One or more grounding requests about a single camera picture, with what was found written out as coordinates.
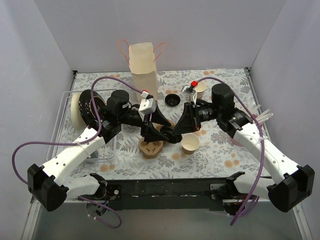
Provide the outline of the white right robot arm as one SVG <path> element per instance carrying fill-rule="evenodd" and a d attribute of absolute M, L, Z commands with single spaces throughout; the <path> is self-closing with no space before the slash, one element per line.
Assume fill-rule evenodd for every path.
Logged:
<path fill-rule="evenodd" d="M 225 180 L 225 184 L 212 194 L 237 199 L 252 194 L 270 200 L 281 212 L 288 212 L 312 193 L 315 171 L 301 166 L 286 157 L 272 142 L 263 137 L 262 129 L 254 119 L 235 106 L 235 94 L 224 83 L 211 88 L 211 102 L 197 99 L 193 81 L 184 86 L 190 100 L 184 103 L 181 118 L 173 129 L 173 135 L 199 131 L 202 122 L 215 120 L 219 128 L 245 147 L 269 173 L 269 178 L 237 172 Z"/>

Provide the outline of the brown cardboard cup carrier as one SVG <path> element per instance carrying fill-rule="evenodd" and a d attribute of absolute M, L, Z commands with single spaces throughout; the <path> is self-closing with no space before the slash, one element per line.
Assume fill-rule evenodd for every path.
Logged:
<path fill-rule="evenodd" d="M 144 158 L 154 159 L 159 155 L 163 146 L 166 144 L 168 144 L 167 141 L 145 142 L 145 139 L 142 137 L 139 140 L 138 147 Z"/>

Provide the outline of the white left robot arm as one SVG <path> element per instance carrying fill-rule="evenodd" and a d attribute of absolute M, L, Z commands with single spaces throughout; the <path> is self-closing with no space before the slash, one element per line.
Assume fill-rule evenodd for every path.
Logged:
<path fill-rule="evenodd" d="M 140 127 L 146 142 L 169 141 L 154 127 L 154 124 L 171 126 L 159 110 L 157 101 L 147 95 L 138 109 L 131 109 L 129 98 L 125 90 L 113 91 L 107 101 L 90 89 L 73 95 L 72 121 L 82 121 L 86 128 L 71 146 L 41 166 L 33 164 L 27 170 L 28 190 L 47 211 L 56 210 L 68 198 L 105 198 L 107 181 L 102 176 L 91 173 L 72 181 L 67 178 L 86 158 L 120 133 L 123 124 Z"/>

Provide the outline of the brown paper cup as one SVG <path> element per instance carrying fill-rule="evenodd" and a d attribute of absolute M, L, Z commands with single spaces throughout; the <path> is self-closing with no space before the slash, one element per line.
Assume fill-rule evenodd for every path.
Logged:
<path fill-rule="evenodd" d="M 192 155 L 199 148 L 200 140 L 195 134 L 189 133 L 182 137 L 181 146 L 186 155 Z"/>

